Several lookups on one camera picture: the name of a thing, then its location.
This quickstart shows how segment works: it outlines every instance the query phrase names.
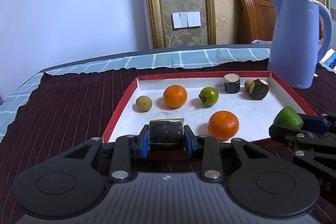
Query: dark red striped cloth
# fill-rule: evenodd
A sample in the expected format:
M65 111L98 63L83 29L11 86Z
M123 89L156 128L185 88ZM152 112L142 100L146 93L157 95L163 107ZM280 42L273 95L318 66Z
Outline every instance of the dark red striped cloth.
M11 187L15 177L60 152L66 151L91 137L102 136L113 110L127 87L138 75L191 71L266 70L267 60L232 62L202 69L157 68L120 69L101 73L44 74L39 87L28 103L21 106L17 117L8 126L0 144L0 223L8 224L20 216ZM319 77L311 88L298 93L317 112L336 111L336 77L325 69L317 69ZM334 139L333 134L323 138ZM271 150L291 160L288 148ZM223 162L230 173L229 162ZM137 161L132 172L201 171L200 161L186 162ZM313 215L323 223L336 222L336 209L319 198Z

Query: red tray rim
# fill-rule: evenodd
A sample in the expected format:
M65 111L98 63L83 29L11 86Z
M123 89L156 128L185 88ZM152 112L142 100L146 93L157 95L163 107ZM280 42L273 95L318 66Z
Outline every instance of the red tray rim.
M121 97L117 107L115 108L112 116L107 124L104 133L102 135L103 142L107 143L112 135L112 131L115 128L126 104L131 98L132 94L138 87L137 81L142 80L161 80L161 79L180 79L180 78L220 78L229 73L235 73L239 77L272 77L278 84L294 99L294 101L301 107L301 109L308 115L316 115L308 103L301 98L286 82L284 82L279 76L271 71L206 71L206 72L181 72L181 73L166 73L159 75L140 75L133 80L128 86L124 95Z

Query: white wall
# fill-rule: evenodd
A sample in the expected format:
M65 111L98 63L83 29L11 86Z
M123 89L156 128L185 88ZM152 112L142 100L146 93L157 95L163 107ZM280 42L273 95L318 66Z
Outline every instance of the white wall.
M0 95L47 67L148 49L143 0L0 0Z

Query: wall switch panel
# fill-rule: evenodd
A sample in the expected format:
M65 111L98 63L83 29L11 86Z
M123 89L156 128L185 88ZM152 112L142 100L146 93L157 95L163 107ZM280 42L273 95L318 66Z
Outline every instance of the wall switch panel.
M188 18L188 27L201 26L200 12L187 12L187 18Z

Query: small round fruit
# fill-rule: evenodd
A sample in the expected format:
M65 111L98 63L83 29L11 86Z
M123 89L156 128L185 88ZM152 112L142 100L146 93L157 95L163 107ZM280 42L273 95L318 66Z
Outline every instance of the small round fruit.
M187 91L180 85L171 85L163 93L163 101L166 106L177 108L187 100Z
M214 113L208 122L208 131L211 136L219 141L232 138L239 129L239 121L236 115L229 111L218 111Z
M198 96L206 106L213 106L218 101L218 91L211 86L201 90Z
M152 100L148 96L140 96L136 101L135 105L141 111L149 111L152 107Z
M245 81L244 87L245 87L245 89L246 89L247 92L250 92L250 86L251 86L252 82L253 82L253 79L247 79Z

